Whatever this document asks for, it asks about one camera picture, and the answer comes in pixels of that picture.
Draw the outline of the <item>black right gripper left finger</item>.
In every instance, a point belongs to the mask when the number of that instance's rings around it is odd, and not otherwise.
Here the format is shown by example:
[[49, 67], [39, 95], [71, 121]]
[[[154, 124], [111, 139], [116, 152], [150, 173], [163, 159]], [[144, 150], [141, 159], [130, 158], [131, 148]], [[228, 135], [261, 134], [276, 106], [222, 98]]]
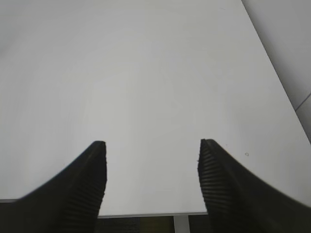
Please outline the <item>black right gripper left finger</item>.
[[1, 208], [0, 231], [92, 233], [106, 182], [106, 144], [94, 141], [55, 177]]

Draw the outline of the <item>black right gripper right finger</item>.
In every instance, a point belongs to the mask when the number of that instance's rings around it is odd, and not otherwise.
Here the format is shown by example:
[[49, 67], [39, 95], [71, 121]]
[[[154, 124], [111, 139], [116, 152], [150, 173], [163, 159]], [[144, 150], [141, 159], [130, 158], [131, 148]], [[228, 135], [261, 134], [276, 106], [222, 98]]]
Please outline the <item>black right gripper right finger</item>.
[[309, 233], [311, 209], [251, 173], [213, 139], [201, 139], [198, 176], [214, 233]]

